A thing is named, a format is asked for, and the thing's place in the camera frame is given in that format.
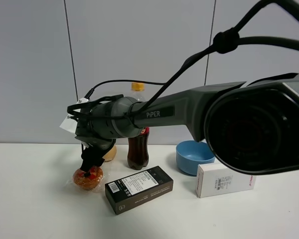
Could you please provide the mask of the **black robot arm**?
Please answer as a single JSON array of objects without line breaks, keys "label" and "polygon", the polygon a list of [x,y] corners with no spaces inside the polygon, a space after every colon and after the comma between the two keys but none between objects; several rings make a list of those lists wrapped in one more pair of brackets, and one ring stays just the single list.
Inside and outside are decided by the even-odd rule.
[{"label": "black robot arm", "polygon": [[103,97],[69,106],[67,112],[77,120],[76,138],[98,156],[117,138],[138,136],[146,127],[184,125],[237,172],[299,170],[299,73],[202,86],[152,103]]}]

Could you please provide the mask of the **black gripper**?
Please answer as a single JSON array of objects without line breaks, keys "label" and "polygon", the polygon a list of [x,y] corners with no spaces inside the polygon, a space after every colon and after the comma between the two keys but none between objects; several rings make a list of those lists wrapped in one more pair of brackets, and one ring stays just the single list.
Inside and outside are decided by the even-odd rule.
[{"label": "black gripper", "polygon": [[82,164],[80,170],[88,172],[96,160],[96,167],[101,167],[104,158],[98,156],[95,159],[94,148],[106,151],[106,153],[115,145],[115,139],[104,139],[99,136],[93,129],[91,123],[87,119],[79,119],[75,130],[75,138],[81,141],[86,148],[81,153]]}]

